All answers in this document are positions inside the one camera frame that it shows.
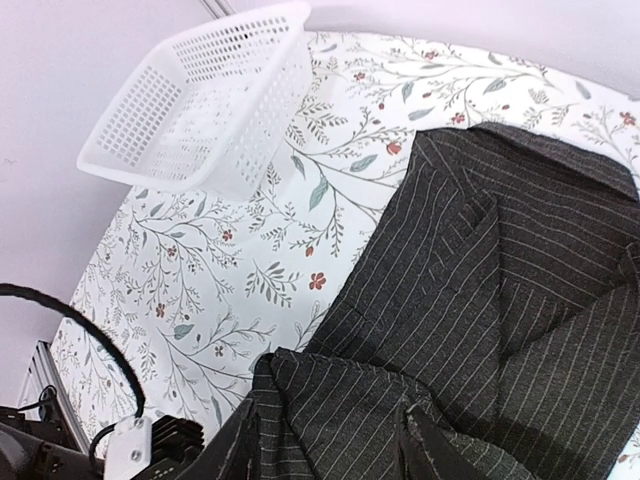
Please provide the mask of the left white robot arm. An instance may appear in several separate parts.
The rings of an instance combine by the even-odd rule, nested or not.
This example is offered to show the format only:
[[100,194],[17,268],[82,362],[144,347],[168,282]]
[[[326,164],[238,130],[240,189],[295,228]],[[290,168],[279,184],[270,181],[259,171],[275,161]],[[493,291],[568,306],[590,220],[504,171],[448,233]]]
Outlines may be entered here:
[[4,283],[4,297],[34,302],[74,321],[108,354],[133,396],[132,415],[88,438],[73,413],[50,348],[38,342],[19,403],[1,409],[4,479],[176,479],[204,449],[196,422],[144,414],[145,395],[134,369],[109,336],[75,308],[33,288]]

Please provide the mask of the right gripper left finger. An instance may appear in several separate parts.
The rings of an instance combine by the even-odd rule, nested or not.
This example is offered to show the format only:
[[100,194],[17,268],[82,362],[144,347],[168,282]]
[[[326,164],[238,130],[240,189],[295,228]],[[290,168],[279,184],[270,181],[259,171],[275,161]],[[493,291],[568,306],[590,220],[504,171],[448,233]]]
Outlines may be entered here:
[[245,399],[195,461],[185,480],[258,479],[259,420],[251,398]]

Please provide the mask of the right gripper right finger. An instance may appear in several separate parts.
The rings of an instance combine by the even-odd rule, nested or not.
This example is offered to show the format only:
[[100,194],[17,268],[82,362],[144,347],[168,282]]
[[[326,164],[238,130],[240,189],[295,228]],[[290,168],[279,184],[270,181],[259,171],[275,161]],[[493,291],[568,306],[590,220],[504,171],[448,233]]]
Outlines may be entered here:
[[419,404],[397,408],[398,479],[479,479]]

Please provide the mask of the black pinstriped long sleeve shirt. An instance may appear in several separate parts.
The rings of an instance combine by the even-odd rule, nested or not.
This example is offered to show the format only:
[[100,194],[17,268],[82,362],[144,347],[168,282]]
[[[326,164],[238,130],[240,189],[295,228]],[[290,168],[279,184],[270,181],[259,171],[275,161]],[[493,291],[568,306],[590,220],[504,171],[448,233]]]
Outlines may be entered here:
[[398,479],[402,404],[479,479],[608,477],[639,421],[630,171],[498,124],[418,133],[321,325],[247,398],[258,479]]

